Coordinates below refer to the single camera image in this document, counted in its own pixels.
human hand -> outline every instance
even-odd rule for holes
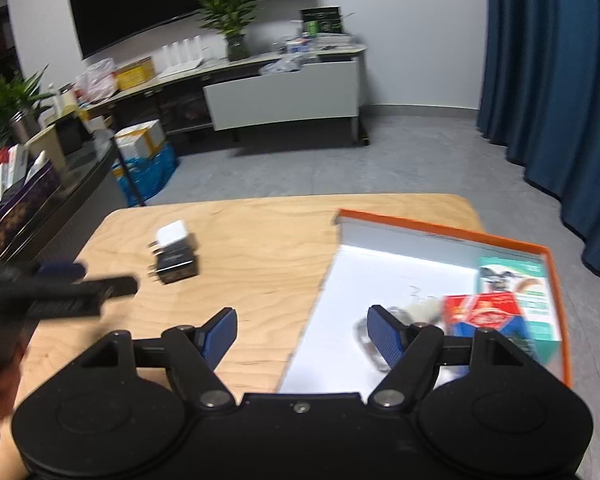
[[[18,342],[11,361],[0,370],[0,421],[13,412],[20,385],[20,362],[25,352],[24,343]]]

transparent plastic bag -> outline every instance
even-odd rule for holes
[[[92,64],[84,74],[76,78],[75,85],[80,89],[85,101],[93,103],[115,94],[118,90],[118,82],[114,76],[115,69],[113,59],[107,57]]]
[[[320,63],[320,58],[313,52],[295,52],[285,54],[276,62],[263,66],[258,72],[260,75],[294,72],[308,63]]]

floor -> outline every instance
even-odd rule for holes
[[[560,223],[560,204],[523,180],[504,147],[471,120],[378,116],[365,120],[371,145],[353,147],[349,123],[270,124],[209,134],[180,145],[180,166],[150,204],[261,196],[367,192],[455,193],[473,204],[488,232],[549,246],[568,311],[574,389],[594,416],[580,467],[600,479],[600,279],[580,261],[583,242]]]

screw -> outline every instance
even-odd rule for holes
[[[220,408],[231,400],[231,395],[222,390],[209,390],[200,395],[200,402],[208,408]]]
[[[393,408],[404,402],[404,394],[398,390],[380,390],[374,395],[374,402],[383,408]]]
[[[296,402],[294,404],[294,411],[296,413],[306,413],[311,409],[311,405],[308,402]]]

potted plant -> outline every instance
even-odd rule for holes
[[[42,105],[42,100],[52,96],[40,93],[45,70],[46,67],[26,80],[19,73],[11,81],[0,75],[0,148],[10,137],[24,143],[40,131],[38,117],[51,108]]]
[[[227,42],[229,61],[249,57],[242,30],[255,18],[256,3],[253,0],[198,0],[198,11],[204,20],[202,28],[219,30]]]

